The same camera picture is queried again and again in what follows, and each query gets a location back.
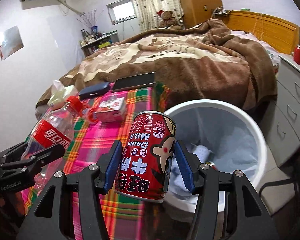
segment smartphone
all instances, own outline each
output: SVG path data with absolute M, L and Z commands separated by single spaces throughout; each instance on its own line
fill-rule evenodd
M 112 92 L 125 91 L 131 89 L 138 89 L 144 87 L 154 86 L 154 72 L 120 78 L 117 79 L 113 85 Z

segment small box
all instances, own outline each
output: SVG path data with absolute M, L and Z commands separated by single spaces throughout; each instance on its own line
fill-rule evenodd
M 95 110 L 95 115 L 101 122 L 121 122 L 127 114 L 125 98 L 103 101 Z
M 110 45 L 111 43 L 108 41 L 108 42 L 105 42 L 105 43 L 102 43 L 99 45 L 99 49 L 102 49 L 103 47 L 106 47 L 108 45 Z

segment plaid tablecloth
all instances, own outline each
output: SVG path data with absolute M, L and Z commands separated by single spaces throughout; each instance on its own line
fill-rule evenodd
M 142 111 L 164 111 L 169 89 L 162 84 L 155 88 L 143 88 L 116 93 L 106 93 L 102 97 L 85 100 L 90 106 L 97 106 L 101 101 L 125 97 L 127 116 L 124 122 L 88 124 L 81 117 L 75 119 L 74 139 L 59 161 L 58 170 L 65 174 L 82 171 L 91 163 L 96 163 L 102 154 L 109 151 L 114 140 L 120 140 L 125 146 L 134 117 Z M 36 200 L 38 193 L 31 187 L 22 192 L 26 213 Z M 110 239 L 141 239 L 142 213 L 144 204 L 141 201 L 127 198 L 113 192 L 100 196 L 103 215 Z M 76 240 L 82 239 L 78 193 L 73 193 L 73 220 Z

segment blue gripper pad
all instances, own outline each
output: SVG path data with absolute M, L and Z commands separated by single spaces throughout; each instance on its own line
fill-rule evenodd
M 117 174 L 117 170 L 121 161 L 121 155 L 122 155 L 122 143 L 119 140 L 115 140 L 112 144 L 112 147 L 108 153 L 111 155 L 111 159 L 109 161 L 109 164 L 104 171 L 105 178 L 104 178 L 104 185 L 103 189 L 105 192 L 108 192 L 112 186 L 115 179 L 115 176 Z
M 180 172 L 181 172 L 183 182 L 184 182 L 186 188 L 192 194 L 195 191 L 193 172 L 192 172 L 192 169 L 191 169 L 191 167 L 190 167 L 190 165 L 187 161 L 187 158 L 186 158 L 184 152 L 188 156 L 190 154 L 192 154 L 192 153 L 189 153 L 187 151 L 186 147 L 183 145 L 182 142 L 176 141 L 175 147 L 174 147 L 174 156 L 176 157 L 176 160 L 177 160 Z

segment curtain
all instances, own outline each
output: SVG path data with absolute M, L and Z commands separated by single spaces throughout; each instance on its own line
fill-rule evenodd
M 176 19 L 183 17 L 180 0 L 132 0 L 139 19 L 140 30 L 147 31 L 159 26 L 161 18 L 157 15 L 160 10 L 172 11 Z

